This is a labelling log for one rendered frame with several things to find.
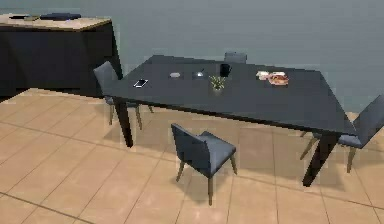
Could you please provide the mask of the small potted green plant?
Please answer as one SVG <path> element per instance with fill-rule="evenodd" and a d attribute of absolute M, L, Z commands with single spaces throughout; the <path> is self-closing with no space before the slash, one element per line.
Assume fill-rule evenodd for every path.
<path fill-rule="evenodd" d="M 210 76 L 210 83 L 212 84 L 212 88 L 214 90 L 221 90 L 225 86 L 226 79 L 221 76 Z"/>

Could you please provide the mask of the grey upholstered chair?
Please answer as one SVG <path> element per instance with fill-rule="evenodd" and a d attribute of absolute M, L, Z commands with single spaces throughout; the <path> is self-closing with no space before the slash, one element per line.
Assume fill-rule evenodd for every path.
<path fill-rule="evenodd" d="M 103 97 L 105 99 L 105 102 L 109 106 L 109 124 L 112 124 L 113 123 L 113 114 L 114 114 L 114 102 L 113 102 L 113 98 L 111 96 L 106 95 L 104 93 L 104 91 L 106 90 L 106 86 L 108 84 L 111 84 L 114 81 L 118 80 L 117 73 L 109 61 L 106 61 L 102 65 L 100 65 L 99 67 L 95 68 L 93 70 L 93 72 L 97 78 L 97 81 L 98 81 L 98 84 L 101 88 L 101 91 L 103 92 Z M 127 102 L 126 105 L 128 108 L 134 108 L 135 109 L 136 118 L 137 118 L 139 128 L 142 129 L 143 124 L 142 124 L 142 118 L 141 118 L 141 114 L 140 114 L 139 105 L 137 103 L 133 103 L 133 102 Z"/>
<path fill-rule="evenodd" d="M 384 95 L 376 97 L 358 117 L 353 120 L 353 126 L 357 132 L 356 136 L 341 135 L 338 140 L 339 145 L 350 148 L 347 172 L 351 171 L 356 151 L 362 149 L 384 126 Z"/>
<path fill-rule="evenodd" d="M 171 124 L 171 130 L 180 160 L 176 181 L 180 180 L 188 164 L 207 178 L 209 205 L 212 205 L 214 175 L 228 160 L 231 161 L 233 172 L 237 173 L 236 147 L 208 131 L 195 135 L 176 123 Z"/>
<path fill-rule="evenodd" d="M 224 61 L 228 63 L 243 63 L 247 61 L 247 54 L 242 52 L 226 52 Z"/>

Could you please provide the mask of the black dining table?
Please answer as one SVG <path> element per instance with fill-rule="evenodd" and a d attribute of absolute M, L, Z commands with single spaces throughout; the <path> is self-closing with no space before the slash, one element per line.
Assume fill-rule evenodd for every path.
<path fill-rule="evenodd" d="M 126 102 L 320 133 L 303 178 L 303 185 L 309 187 L 340 136 L 356 133 L 323 75 L 285 68 L 288 85 L 274 87 L 256 77 L 258 71 L 273 71 L 273 66 L 234 63 L 231 67 L 218 94 L 209 79 L 219 73 L 218 61 L 174 56 L 153 55 L 123 79 L 108 84 L 104 93 L 114 99 L 126 145 L 133 145 Z M 202 69 L 203 78 L 192 78 Z M 181 76 L 171 78 L 173 72 Z M 148 83 L 135 88 L 140 79 Z"/>

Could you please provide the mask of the plate of red food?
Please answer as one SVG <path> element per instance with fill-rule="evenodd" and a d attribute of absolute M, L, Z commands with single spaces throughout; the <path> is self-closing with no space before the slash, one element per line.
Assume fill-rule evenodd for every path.
<path fill-rule="evenodd" d="M 289 78 L 284 72 L 272 72 L 268 76 L 271 85 L 284 86 L 289 83 Z"/>

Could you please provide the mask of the black cabinet with tan top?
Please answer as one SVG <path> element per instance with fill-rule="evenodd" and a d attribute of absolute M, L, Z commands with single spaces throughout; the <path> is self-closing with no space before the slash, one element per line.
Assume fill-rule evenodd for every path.
<path fill-rule="evenodd" d="M 99 97 L 93 70 L 109 61 L 122 77 L 113 23 L 82 17 L 53 21 L 0 15 L 0 98 L 29 88 Z"/>

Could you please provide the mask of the dark blue flat object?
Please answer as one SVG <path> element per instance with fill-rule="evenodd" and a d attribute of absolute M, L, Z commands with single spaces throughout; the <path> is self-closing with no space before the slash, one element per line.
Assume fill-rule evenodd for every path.
<path fill-rule="evenodd" d="M 75 13 L 49 13 L 40 16 L 41 20 L 66 21 L 81 18 L 81 14 Z"/>

